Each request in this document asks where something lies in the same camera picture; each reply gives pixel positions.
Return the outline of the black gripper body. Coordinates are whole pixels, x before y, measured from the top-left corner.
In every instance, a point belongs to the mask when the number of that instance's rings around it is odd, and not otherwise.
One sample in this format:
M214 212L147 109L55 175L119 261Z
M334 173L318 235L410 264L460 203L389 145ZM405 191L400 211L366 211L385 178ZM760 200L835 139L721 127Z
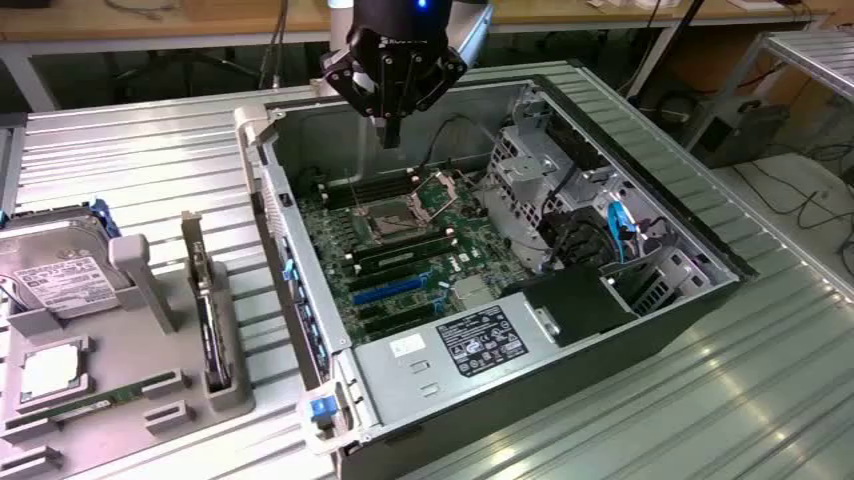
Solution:
M422 48L430 58L448 50L452 1L356 1L350 53L362 66L381 62L382 44Z

